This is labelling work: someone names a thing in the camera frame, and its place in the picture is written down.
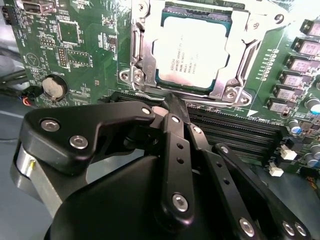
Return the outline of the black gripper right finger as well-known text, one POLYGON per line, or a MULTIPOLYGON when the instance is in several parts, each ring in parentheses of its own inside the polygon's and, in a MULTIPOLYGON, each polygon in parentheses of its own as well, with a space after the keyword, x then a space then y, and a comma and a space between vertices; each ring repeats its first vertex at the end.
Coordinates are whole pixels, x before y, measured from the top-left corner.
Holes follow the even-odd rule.
POLYGON ((211 146, 204 132, 191 123, 185 101, 176 98, 176 113, 185 124, 191 165, 200 171, 200 198, 210 198, 209 222, 223 240, 310 240, 298 217, 224 143, 211 146))

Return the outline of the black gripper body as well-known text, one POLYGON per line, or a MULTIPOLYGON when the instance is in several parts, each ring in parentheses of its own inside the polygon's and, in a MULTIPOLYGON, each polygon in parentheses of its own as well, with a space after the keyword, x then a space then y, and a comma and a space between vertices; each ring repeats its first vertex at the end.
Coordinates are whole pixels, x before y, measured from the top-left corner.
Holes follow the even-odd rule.
POLYGON ((139 157, 74 192, 59 207, 48 240, 237 240, 222 201, 206 174, 192 175, 192 224, 168 231, 160 211, 163 163, 139 157))

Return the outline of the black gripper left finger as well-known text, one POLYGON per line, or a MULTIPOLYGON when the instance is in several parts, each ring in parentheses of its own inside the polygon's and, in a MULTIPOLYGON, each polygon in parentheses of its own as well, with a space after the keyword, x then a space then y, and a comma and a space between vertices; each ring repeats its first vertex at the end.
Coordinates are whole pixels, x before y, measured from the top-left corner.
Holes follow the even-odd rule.
POLYGON ((42 108, 21 127, 21 172, 35 186, 51 215, 84 187, 90 164, 134 150, 160 158, 160 210, 187 220, 194 214, 190 143, 169 94, 154 107, 143 101, 42 108))

